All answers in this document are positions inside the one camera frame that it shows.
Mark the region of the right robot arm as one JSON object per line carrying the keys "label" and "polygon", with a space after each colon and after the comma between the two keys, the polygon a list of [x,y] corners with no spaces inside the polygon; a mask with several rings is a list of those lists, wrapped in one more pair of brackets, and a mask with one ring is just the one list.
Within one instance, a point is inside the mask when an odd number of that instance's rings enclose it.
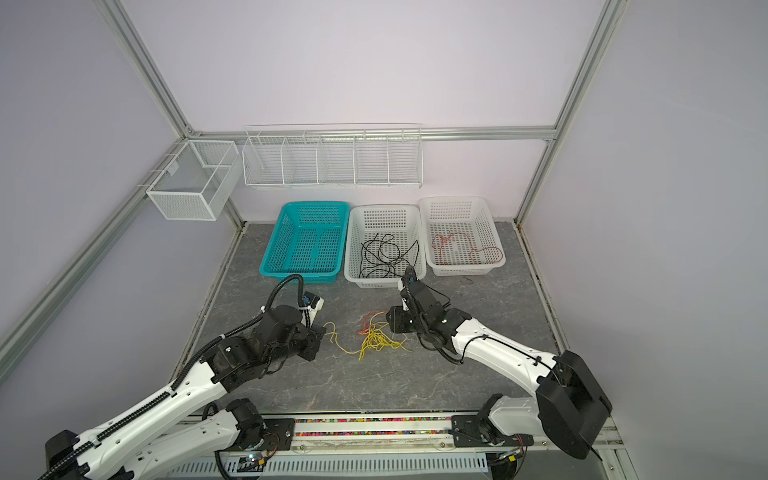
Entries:
{"label": "right robot arm", "polygon": [[584,459],[612,412],[612,404],[578,354],[525,346],[482,324],[472,315],[448,308],[421,282],[399,287],[401,304],[387,313],[395,333],[414,333],[423,348],[462,365],[477,362],[512,381],[533,403],[517,407],[504,394],[493,394],[473,417],[465,437],[499,445],[518,434],[544,435],[561,451]]}

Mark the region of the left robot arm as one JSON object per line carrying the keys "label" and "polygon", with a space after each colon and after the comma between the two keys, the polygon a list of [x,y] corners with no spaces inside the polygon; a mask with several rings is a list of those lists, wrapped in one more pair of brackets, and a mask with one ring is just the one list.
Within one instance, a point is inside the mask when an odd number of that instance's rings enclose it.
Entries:
{"label": "left robot arm", "polygon": [[324,301],[266,305],[252,320],[201,347],[178,376],[92,429],[64,430],[45,445],[45,479],[154,478],[209,451],[261,446],[269,432],[248,399],[235,399],[198,426],[174,426],[243,384],[277,373],[298,356],[313,360],[325,335],[315,323]]}

